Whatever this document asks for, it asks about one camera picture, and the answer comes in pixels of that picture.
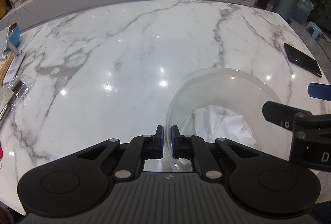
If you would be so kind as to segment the white phone stand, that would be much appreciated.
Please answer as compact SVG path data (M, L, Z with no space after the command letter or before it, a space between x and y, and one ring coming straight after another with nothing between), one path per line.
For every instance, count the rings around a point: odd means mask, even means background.
M15 47L12 42L9 40L9 27L6 27L5 29L1 30L1 61L4 61L7 59L7 56L5 55L5 50L9 49L14 56L22 55L23 51L19 50L17 47Z

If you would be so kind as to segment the light blue plastic stool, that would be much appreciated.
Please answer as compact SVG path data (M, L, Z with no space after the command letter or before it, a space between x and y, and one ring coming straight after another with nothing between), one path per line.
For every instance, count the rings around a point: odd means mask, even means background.
M314 22L309 22L305 29L311 33L311 36L314 40L318 40L321 35L323 34L322 30L318 27L317 24L315 24Z

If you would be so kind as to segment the clear plastic wrapped packet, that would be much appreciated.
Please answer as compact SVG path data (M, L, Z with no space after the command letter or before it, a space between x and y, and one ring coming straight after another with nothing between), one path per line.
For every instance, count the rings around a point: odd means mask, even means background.
M34 79L28 76L16 76L13 81L5 85L4 94L7 100L1 108L1 126L3 126L16 105L26 97L33 85Z

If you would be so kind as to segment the clear plastic bowl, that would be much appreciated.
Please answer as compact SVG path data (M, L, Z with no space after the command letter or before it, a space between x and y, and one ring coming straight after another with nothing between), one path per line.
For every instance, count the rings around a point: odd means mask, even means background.
M172 157L170 128L178 126L181 134L197 135L206 142L227 138L262 152L287 160L290 134L267 122L264 103L281 100L260 79L234 69L191 76L176 93L167 111L164 135L163 171L191 171L191 164Z

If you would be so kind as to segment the black smartphone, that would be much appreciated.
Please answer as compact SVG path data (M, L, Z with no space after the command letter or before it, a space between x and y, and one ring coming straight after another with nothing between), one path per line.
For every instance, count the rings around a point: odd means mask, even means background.
M285 53L289 62L305 69L309 73L321 78L323 75L317 61L293 46L284 43Z

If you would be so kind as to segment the blue metal bowl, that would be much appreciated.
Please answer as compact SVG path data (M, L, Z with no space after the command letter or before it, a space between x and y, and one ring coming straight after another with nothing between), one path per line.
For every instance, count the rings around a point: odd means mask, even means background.
M17 23L14 23L9 26L9 41L15 46L18 47L20 45L20 28Z

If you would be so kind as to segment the grey trash bin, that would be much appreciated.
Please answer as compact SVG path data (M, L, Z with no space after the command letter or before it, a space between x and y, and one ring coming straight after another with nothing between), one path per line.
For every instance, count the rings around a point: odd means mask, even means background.
M290 20L299 0L276 0L272 12L279 14L285 21Z

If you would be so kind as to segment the wooden cutting board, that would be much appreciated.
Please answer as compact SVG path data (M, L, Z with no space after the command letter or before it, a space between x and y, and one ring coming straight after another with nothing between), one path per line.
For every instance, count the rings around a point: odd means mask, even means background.
M7 53L5 53L5 60L1 61L1 63L0 63L0 82L1 83L4 80L14 57L15 56L12 52L7 52Z

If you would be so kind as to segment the white paper towel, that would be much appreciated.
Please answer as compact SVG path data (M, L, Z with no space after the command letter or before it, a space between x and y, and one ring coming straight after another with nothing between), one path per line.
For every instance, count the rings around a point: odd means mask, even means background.
M195 133L206 142L225 138L252 148L257 144L243 115L214 105L194 109L193 114Z

